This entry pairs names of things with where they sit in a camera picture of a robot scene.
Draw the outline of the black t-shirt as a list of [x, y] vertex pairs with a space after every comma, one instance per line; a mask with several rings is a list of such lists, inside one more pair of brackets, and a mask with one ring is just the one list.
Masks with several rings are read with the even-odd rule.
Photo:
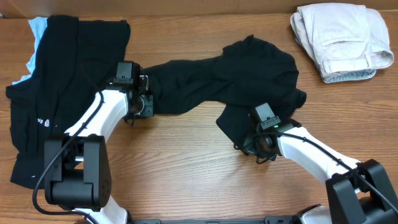
[[172, 60], [145, 69], [156, 114], [182, 114], [204, 101], [226, 106], [216, 120], [236, 145], [253, 129], [249, 111], [267, 103], [280, 118], [303, 106], [293, 56], [250, 35], [204, 60]]

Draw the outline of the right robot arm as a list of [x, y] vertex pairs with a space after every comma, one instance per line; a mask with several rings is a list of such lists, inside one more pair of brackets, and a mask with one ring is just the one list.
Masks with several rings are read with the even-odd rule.
[[284, 157], [326, 187], [328, 205], [312, 205], [291, 216], [266, 217], [265, 223], [397, 223], [397, 195], [385, 168], [361, 162], [313, 137], [292, 118], [280, 119], [264, 103], [249, 112], [254, 128], [235, 149], [258, 164]]

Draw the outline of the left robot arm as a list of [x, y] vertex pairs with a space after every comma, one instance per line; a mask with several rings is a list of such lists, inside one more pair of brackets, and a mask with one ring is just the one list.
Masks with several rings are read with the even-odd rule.
[[39, 180], [47, 203], [61, 208], [57, 215], [81, 215], [90, 223], [132, 222], [111, 195], [106, 143], [120, 120], [134, 125], [153, 115], [144, 69], [133, 61], [118, 62], [116, 73], [84, 115], [63, 134], [45, 141], [45, 170]]

